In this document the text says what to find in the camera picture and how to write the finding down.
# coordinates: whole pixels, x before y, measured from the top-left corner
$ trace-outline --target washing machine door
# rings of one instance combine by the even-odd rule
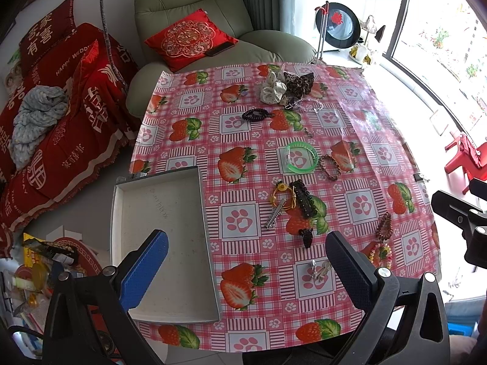
[[[360,22],[346,5],[329,3],[325,41],[336,49],[346,49],[355,45],[360,38]],[[316,27],[321,29],[323,15],[316,13]]]

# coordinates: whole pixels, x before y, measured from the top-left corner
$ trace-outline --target chair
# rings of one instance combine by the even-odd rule
[[[254,31],[243,0],[135,0],[135,24],[148,64],[133,78],[127,95],[130,113],[143,118],[161,72],[171,72],[144,41],[172,23],[202,8],[215,25],[240,41],[214,57],[204,57],[179,72],[228,64],[310,63],[315,50],[306,41],[281,31]]]
[[[455,157],[446,164],[445,172],[447,174],[452,173],[454,170],[458,169],[460,166],[463,169],[463,173],[467,173],[468,180],[471,181],[474,178],[480,179],[482,181],[487,180],[487,142],[483,143],[476,150],[480,152],[479,166],[474,163],[472,157],[468,152],[465,151],[465,144],[469,144],[473,150],[473,145],[468,140],[466,134],[461,133],[459,137],[454,139],[450,144],[445,147],[445,151],[452,149],[457,145],[458,150]],[[468,186],[462,191],[465,195],[468,192]]]

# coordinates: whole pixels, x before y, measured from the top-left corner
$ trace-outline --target floor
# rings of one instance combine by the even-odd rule
[[[339,62],[344,65],[343,58],[339,59],[339,57],[327,61],[329,64]],[[456,149],[448,153],[445,153],[444,150],[445,145],[452,140],[450,128],[456,128],[451,125],[442,136],[439,136],[429,120],[432,115],[430,108],[383,67],[367,68],[364,75],[376,91],[377,97],[386,104],[401,128],[422,173],[430,179],[427,183],[429,193],[444,190],[475,204],[476,199],[472,195],[461,195],[467,182],[461,177],[460,169],[450,176],[447,176],[443,169],[456,152]],[[108,250],[113,187],[117,177],[128,175],[130,158],[131,150],[129,148],[122,150],[115,163],[105,168],[97,181],[84,188],[69,203],[53,212],[41,215],[37,220],[31,222],[25,231],[38,238],[44,238],[52,230],[64,225],[65,229],[82,233],[83,241],[86,244],[101,250]],[[443,259],[443,280],[440,282],[440,288],[450,290],[449,283],[451,285],[451,282],[455,280],[459,267],[468,269],[468,265],[463,260],[466,245],[459,229],[441,217],[437,217],[436,220]],[[471,285],[469,290],[464,290],[459,295],[472,297],[485,293],[484,285],[475,283]],[[234,365],[242,363],[242,357],[239,354],[214,353],[170,346],[166,363]]]

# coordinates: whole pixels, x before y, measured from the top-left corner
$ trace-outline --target green bangle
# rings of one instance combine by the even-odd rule
[[[300,169],[300,168],[294,166],[293,164],[291,164],[290,154],[291,154],[292,148],[305,148],[307,151],[309,151],[311,153],[311,156],[313,157],[313,161],[311,163],[311,166],[306,168],[306,169]],[[295,142],[290,143],[286,147],[286,163],[287,163],[287,168],[290,171],[292,171],[293,173],[298,173],[298,174],[312,173],[315,170],[316,166],[318,165],[318,153],[316,152],[316,149],[314,149],[307,142],[295,141]]]

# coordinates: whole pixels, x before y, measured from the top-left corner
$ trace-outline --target window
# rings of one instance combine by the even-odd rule
[[[385,57],[443,104],[476,143],[487,136],[487,32],[466,0],[402,0]]]

